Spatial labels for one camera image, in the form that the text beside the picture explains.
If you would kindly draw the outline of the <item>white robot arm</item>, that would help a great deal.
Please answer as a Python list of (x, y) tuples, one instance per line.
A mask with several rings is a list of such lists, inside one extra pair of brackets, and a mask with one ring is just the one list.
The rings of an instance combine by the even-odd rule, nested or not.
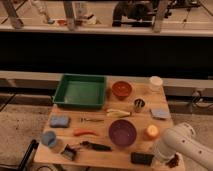
[(195, 136), (195, 130), (188, 123), (180, 123), (165, 129), (153, 144), (155, 158), (167, 163), (176, 153), (181, 153), (208, 171), (213, 171), (213, 149), (196, 141)]

